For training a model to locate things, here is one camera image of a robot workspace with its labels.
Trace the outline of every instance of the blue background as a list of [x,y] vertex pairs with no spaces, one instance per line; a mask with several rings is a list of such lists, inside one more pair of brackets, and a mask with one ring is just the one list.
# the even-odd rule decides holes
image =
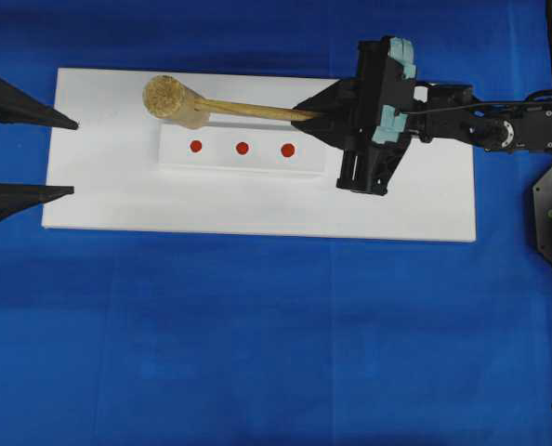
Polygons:
[[[542,0],[0,0],[0,76],[48,103],[58,67],[335,78],[384,34],[414,41],[421,79],[481,98],[552,87]],[[0,125],[0,182],[44,183],[49,135]],[[468,244],[10,218],[0,445],[552,444],[529,193],[551,163],[476,150]]]

